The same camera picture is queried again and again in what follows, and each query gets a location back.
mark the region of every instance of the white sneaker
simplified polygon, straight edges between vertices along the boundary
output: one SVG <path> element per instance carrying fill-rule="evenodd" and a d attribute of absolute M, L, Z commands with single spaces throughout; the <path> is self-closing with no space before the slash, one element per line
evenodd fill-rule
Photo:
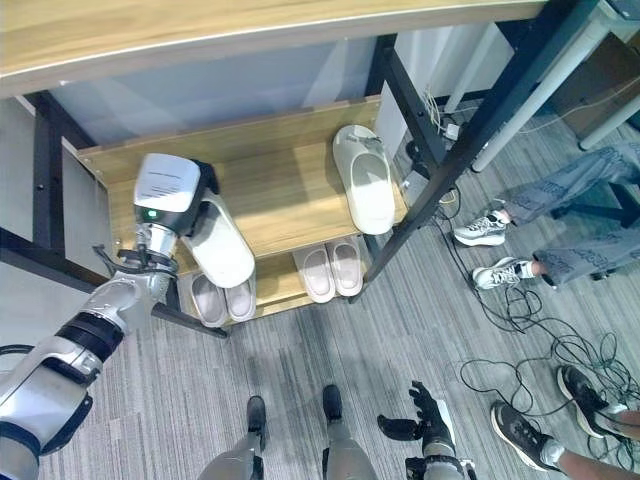
<path fill-rule="evenodd" d="M 479 290 L 490 290 L 500 285 L 516 285 L 523 278 L 535 276 L 531 273 L 531 264 L 529 260 L 505 257 L 492 267 L 476 268 L 471 277 Z"/>
<path fill-rule="evenodd" d="M 507 224 L 502 223 L 491 212 L 486 217 L 476 218 L 469 225 L 453 229 L 453 236 L 460 243 L 473 247 L 475 245 L 502 245 L 505 239 Z"/>
<path fill-rule="evenodd" d="M 336 296 L 336 285 L 331 275 L 329 257 L 324 245 L 313 245 L 296 250 L 292 254 L 311 300 L 316 303 L 326 303 Z"/>
<path fill-rule="evenodd" d="M 360 250 L 353 237 L 334 240 L 325 244 L 329 253 L 331 272 L 336 290 L 343 297 L 352 297 L 362 290 Z"/>

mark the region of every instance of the black robotic finger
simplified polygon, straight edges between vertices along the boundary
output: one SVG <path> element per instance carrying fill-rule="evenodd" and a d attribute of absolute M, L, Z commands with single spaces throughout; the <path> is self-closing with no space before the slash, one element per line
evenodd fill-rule
<path fill-rule="evenodd" d="M 406 442 L 422 437 L 419 425 L 408 418 L 387 418 L 384 415 L 378 415 L 378 427 L 392 440 Z"/>

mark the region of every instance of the white slide sandal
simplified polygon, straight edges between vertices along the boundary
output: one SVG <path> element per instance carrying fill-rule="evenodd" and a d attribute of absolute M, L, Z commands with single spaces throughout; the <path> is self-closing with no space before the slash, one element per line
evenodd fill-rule
<path fill-rule="evenodd" d="M 211 283 L 202 273 L 193 278 L 191 298 L 205 327 L 221 327 L 229 319 L 223 290 Z"/>
<path fill-rule="evenodd" d="M 314 245 L 293 252 L 307 294 L 316 303 L 326 303 L 336 295 L 329 257 L 324 245 Z"/>
<path fill-rule="evenodd" d="M 353 297 L 362 290 L 360 250 L 353 237 L 334 240 L 325 244 L 329 253 L 331 272 L 336 290 L 343 297 Z"/>
<path fill-rule="evenodd" d="M 382 140 L 366 127 L 347 125 L 333 139 L 333 159 L 355 226 L 370 235 L 389 231 L 395 205 Z"/>
<path fill-rule="evenodd" d="M 227 299 L 229 315 L 234 322 L 246 322 L 256 314 L 256 273 L 249 280 L 237 287 L 226 288 L 224 296 Z"/>
<path fill-rule="evenodd" d="M 253 253 L 233 222 L 222 197 L 206 190 L 209 210 L 196 220 L 192 237 L 183 241 L 202 272 L 220 288 L 237 287 L 255 269 Z"/>

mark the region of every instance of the desk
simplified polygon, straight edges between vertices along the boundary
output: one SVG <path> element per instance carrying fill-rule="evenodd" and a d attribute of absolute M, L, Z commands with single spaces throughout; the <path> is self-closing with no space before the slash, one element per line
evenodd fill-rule
<path fill-rule="evenodd" d="M 252 51 L 535 17 L 546 0 L 4 0 L 0 98 Z"/>

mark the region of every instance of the shoelace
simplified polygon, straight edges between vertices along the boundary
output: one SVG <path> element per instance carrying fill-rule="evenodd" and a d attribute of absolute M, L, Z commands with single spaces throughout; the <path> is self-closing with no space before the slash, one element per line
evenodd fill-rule
<path fill-rule="evenodd" d="M 520 277 L 516 273 L 516 264 L 509 265 L 508 267 L 496 268 L 491 272 L 491 279 L 493 283 L 518 283 Z"/>
<path fill-rule="evenodd" d="M 491 227 L 491 220 L 487 217 L 482 217 L 472 222 L 467 228 L 475 232 L 476 230 L 486 230 L 489 227 Z"/>

